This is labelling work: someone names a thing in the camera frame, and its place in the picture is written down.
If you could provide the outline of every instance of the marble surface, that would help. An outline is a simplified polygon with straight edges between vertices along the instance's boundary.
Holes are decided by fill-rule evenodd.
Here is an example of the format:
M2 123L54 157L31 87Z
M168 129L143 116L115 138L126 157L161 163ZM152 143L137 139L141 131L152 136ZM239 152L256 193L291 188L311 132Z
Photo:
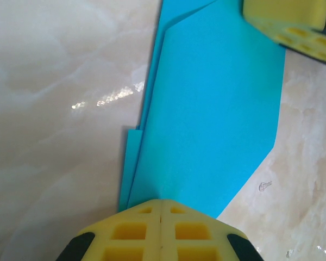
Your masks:
M0 0L0 260L116 212L158 6ZM266 260L326 260L326 66L287 53L275 148L219 219Z

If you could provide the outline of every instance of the white marble countertop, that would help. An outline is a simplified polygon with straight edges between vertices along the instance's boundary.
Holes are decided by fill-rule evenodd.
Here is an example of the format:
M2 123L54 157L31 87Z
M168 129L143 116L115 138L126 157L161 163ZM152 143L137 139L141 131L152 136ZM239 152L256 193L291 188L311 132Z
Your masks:
M158 6L0 0L0 260L116 212ZM287 53L276 145L219 219L265 260L326 260L326 66Z

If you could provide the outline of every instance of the yellow plastic part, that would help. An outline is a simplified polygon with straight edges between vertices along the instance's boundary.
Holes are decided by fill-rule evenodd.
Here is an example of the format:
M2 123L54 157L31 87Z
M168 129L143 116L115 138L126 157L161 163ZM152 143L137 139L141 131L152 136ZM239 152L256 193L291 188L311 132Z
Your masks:
M326 0L244 0L243 15L279 44L326 61Z
M171 200L151 200L89 226L96 236L82 261L236 261L238 229Z

